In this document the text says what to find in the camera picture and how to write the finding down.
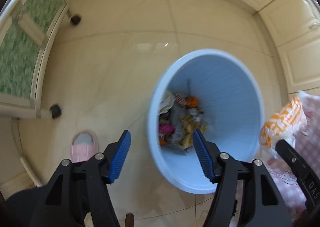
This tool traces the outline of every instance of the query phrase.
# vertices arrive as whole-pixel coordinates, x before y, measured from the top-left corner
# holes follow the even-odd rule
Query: black wheel
[[[70,20],[70,23],[73,24],[73,25],[78,25],[81,21],[81,16],[79,15],[74,15],[71,20]]]
[[[52,118],[59,118],[61,116],[61,108],[59,107],[58,104],[54,104],[51,106],[49,109],[51,111]]]

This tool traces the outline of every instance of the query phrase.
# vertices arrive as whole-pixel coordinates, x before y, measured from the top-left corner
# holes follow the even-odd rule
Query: plastic bag
[[[160,103],[159,114],[168,112],[172,108],[174,104],[174,100],[175,100],[174,95],[167,90],[164,94],[162,102]]]
[[[281,158],[276,152],[277,142],[284,139],[294,148],[294,134],[306,125],[307,119],[302,110],[301,100],[293,97],[281,111],[272,115],[263,125],[260,131],[261,148],[273,157]]]

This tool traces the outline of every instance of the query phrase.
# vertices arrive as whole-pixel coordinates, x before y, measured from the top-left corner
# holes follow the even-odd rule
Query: tile floor
[[[100,149],[124,129],[132,146],[120,178],[109,187],[116,214],[135,226],[202,226],[212,194],[185,193],[154,165],[146,138],[146,111],[157,79],[175,60],[200,48],[218,48],[243,61],[255,76],[269,117],[281,106],[272,56],[251,15],[224,0],[70,0],[83,16],[63,22],[50,53],[42,107],[59,103],[57,120],[20,120],[25,154],[48,181],[69,158],[73,135],[94,130]]]

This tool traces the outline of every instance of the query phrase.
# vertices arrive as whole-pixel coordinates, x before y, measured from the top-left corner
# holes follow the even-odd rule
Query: pink slipper
[[[70,147],[71,161],[73,163],[89,160],[98,152],[98,140],[93,131],[84,130],[73,137]]]

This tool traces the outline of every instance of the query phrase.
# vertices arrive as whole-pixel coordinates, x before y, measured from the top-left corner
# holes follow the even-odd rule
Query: metal screw
[[[61,161],[61,164],[63,166],[68,166],[70,164],[70,160],[69,159],[64,159],[64,160]]]
[[[260,159],[256,159],[256,160],[254,161],[254,164],[255,164],[256,166],[262,166],[262,161],[261,161]]]
[[[95,158],[96,160],[101,160],[101,159],[104,158],[104,154],[103,154],[103,153],[97,153],[97,154],[95,154],[94,158]]]
[[[225,152],[220,153],[220,158],[222,158],[222,159],[224,159],[224,160],[228,159],[229,157],[230,157],[230,156],[229,156],[228,153],[225,153]]]

